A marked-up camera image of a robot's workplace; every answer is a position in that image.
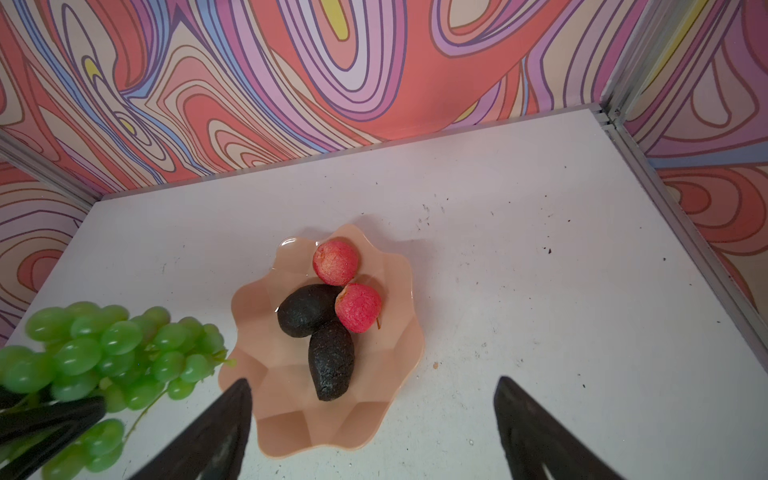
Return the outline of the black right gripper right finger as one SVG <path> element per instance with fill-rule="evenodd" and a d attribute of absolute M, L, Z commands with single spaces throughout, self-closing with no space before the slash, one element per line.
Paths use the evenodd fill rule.
<path fill-rule="evenodd" d="M 494 394 L 500 442 L 514 479 L 618 479 L 520 385 L 502 376 Z"/>

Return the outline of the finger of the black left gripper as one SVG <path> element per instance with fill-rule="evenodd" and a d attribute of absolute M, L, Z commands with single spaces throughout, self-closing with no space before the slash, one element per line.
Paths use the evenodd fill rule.
<path fill-rule="evenodd" d="M 39 433 L 45 437 L 1 468 L 2 479 L 27 479 L 106 414 L 102 397 L 84 398 L 1 415 L 1 445 Z"/>

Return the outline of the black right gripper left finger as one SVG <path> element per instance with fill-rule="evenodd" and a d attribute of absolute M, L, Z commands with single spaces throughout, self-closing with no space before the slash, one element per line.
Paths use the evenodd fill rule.
<path fill-rule="evenodd" d="M 251 426 L 248 381 L 235 381 L 135 479 L 236 479 L 242 469 Z"/>

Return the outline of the green fake grape bunch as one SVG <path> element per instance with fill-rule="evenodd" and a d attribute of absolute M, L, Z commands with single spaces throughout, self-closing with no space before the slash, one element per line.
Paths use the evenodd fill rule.
<path fill-rule="evenodd" d="M 42 348 L 2 347 L 3 421 L 92 398 L 103 400 L 107 415 L 36 464 L 45 479 L 110 469 L 133 432 L 117 413 L 144 415 L 162 397 L 184 400 L 232 362 L 216 325 L 190 316 L 174 322 L 162 306 L 138 316 L 120 305 L 87 301 L 49 307 L 29 317 L 25 334 Z"/>

